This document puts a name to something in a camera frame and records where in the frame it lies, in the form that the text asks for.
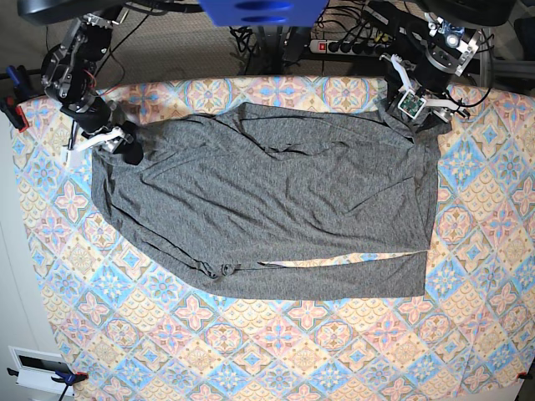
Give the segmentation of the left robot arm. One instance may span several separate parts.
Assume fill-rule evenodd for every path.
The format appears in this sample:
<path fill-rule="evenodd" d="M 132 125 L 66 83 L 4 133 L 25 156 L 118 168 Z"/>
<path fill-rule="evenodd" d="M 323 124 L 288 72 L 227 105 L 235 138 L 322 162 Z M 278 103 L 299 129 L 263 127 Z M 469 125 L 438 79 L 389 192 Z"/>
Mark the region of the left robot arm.
<path fill-rule="evenodd" d="M 425 20 L 410 17 L 392 27 L 391 47 L 380 55 L 386 62 L 385 109 L 409 123 L 431 116 L 445 123 L 456 114 L 468 118 L 481 102 L 454 99 L 448 85 L 463 75 L 485 34 L 428 13 Z"/>

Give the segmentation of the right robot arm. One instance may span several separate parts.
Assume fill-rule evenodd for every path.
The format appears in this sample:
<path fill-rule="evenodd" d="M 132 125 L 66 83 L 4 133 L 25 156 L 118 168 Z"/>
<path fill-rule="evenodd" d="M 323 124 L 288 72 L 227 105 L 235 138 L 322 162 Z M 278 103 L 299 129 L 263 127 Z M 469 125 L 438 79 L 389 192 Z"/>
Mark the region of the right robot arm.
<path fill-rule="evenodd" d="M 43 61 L 44 93 L 59 102 L 60 111 L 73 120 L 68 142 L 61 149 L 67 165 L 77 165 L 81 154 L 94 147 L 121 155 L 129 165 L 138 165 L 143 159 L 137 125 L 117 102 L 96 91 L 97 63 L 111 54 L 113 28 L 125 15 L 117 6 L 75 18 L 64 40 Z"/>

